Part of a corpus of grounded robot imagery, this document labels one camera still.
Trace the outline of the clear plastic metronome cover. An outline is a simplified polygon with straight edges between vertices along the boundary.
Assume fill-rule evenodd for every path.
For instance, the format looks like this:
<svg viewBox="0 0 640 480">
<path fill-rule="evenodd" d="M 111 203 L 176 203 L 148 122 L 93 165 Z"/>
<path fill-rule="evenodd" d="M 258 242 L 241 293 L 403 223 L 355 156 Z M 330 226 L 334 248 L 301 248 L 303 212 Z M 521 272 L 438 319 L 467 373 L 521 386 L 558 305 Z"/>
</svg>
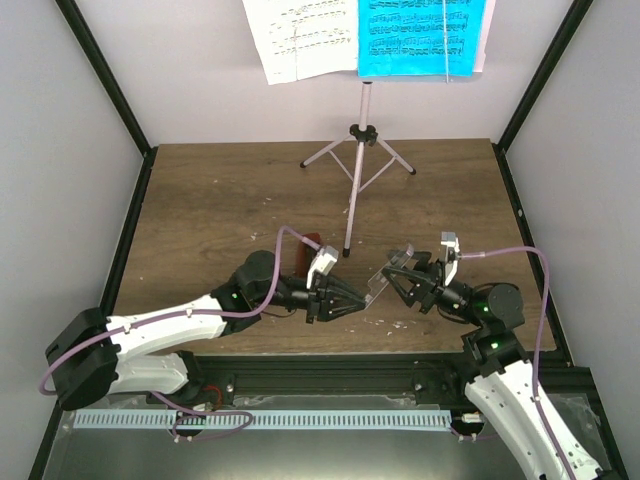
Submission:
<svg viewBox="0 0 640 480">
<path fill-rule="evenodd" d="M 368 292 L 365 295 L 365 307 L 369 308 L 381 295 L 387 286 L 391 284 L 398 269 L 406 264 L 414 256 L 415 249 L 410 243 L 403 248 L 391 249 L 386 253 L 386 263 L 379 268 L 368 280 Z"/>
</svg>

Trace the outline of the red wooden metronome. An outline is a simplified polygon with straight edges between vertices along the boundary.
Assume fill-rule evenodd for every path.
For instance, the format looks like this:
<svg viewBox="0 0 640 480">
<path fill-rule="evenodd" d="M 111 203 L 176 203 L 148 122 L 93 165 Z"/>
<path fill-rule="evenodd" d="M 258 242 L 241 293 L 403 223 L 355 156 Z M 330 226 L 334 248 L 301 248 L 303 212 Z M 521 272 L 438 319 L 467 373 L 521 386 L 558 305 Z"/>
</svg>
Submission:
<svg viewBox="0 0 640 480">
<path fill-rule="evenodd" d="M 318 232 L 312 232 L 304 234 L 305 238 L 323 245 L 322 238 Z M 295 258 L 295 276 L 298 278 L 305 278 L 309 272 L 311 262 L 315 258 L 317 251 L 306 243 L 300 241 L 296 250 Z"/>
</svg>

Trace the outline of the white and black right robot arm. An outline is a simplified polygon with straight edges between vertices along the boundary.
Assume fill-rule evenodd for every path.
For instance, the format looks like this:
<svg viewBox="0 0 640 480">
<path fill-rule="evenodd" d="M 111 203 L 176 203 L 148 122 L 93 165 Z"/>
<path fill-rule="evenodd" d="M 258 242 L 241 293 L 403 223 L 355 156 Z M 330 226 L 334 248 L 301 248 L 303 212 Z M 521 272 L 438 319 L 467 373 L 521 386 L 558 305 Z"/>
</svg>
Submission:
<svg viewBox="0 0 640 480">
<path fill-rule="evenodd" d="M 382 273 L 403 302 L 421 312 L 437 308 L 474 331 L 462 337 L 470 369 L 444 378 L 447 396 L 470 401 L 486 417 L 529 479 L 615 479 L 575 438 L 538 378 L 539 359 L 528 356 L 514 333 L 523 325 L 523 297 L 511 283 L 470 286 L 454 277 L 453 258 L 428 253 L 411 268 Z"/>
</svg>

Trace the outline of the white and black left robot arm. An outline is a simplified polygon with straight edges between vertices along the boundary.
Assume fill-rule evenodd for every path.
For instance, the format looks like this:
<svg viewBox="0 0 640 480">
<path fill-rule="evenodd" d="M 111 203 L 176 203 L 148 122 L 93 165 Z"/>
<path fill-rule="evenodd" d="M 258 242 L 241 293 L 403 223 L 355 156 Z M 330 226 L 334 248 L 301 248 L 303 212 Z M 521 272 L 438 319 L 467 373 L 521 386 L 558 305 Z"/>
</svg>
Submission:
<svg viewBox="0 0 640 480">
<path fill-rule="evenodd" d="M 259 250 L 226 283 L 185 304 L 128 316 L 86 309 L 45 351 L 52 393 L 65 411 L 120 393 L 157 392 L 194 403 L 203 395 L 204 375 L 181 345 L 240 333 L 269 306 L 303 310 L 308 323 L 366 308 L 365 294 L 331 274 L 335 261 L 332 249 L 323 248 L 299 278 L 277 272 L 275 254 Z"/>
</svg>

